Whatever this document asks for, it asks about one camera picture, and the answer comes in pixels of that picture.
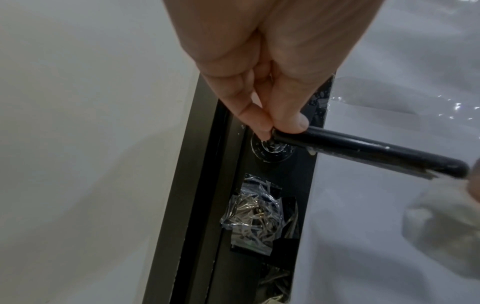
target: clear plastic bag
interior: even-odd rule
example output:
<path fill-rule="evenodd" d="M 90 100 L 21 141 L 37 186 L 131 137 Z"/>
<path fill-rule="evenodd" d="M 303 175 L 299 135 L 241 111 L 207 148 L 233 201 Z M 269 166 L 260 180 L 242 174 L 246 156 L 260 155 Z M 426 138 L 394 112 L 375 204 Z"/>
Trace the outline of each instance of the clear plastic bag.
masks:
<path fill-rule="evenodd" d="M 220 220 L 223 228 L 232 230 L 232 245 L 270 256 L 285 226 L 280 191 L 269 181 L 245 175 L 240 194 L 231 197 Z"/>

